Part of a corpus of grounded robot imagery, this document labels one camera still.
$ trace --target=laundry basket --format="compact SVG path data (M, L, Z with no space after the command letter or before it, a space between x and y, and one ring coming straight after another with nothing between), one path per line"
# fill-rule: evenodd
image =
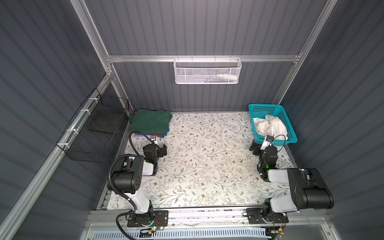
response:
M253 127L253 132L255 134L255 141L257 144L263 144L265 136L258 135L256 132L255 124L253 123L253 118L265 118L265 115L273 115L275 117L280 118L280 120L284 123L287 128L287 137L288 139L284 140L274 140L273 145L275 146L283 146L288 143L297 142L297 136L295 131L293 130L292 124L288 119L287 113L285 112L283 106L275 105L275 104L262 104L262 103L253 103L248 105L249 113L251 115L251 124Z

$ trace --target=folded green cloth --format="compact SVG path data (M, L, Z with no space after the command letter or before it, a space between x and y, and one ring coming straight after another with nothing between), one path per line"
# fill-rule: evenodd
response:
M130 117L128 132L139 131L166 136L171 118L172 114L169 111L139 109Z

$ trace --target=black wire mesh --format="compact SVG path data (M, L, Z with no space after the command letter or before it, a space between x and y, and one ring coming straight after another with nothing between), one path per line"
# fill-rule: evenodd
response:
M108 95L99 95L85 111L78 124L71 130L66 143L57 143L65 154L75 161L112 162L117 154L120 142L129 120L127 99ZM100 116L110 116L111 132L95 129Z

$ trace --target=white metal mesh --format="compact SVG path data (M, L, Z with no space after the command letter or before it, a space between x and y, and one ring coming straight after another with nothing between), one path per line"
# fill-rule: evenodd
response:
M236 84L241 70L239 58L178 59L173 63L177 84Z

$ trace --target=white cloth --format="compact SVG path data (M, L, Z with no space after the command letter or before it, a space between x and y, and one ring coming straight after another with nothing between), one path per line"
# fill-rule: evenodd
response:
M273 136L276 137L276 140L288 140L287 138L287 128L284 123L278 118L272 115L265 115L265 119L263 118L253 118L253 123L255 124L256 132L259 135L263 136Z

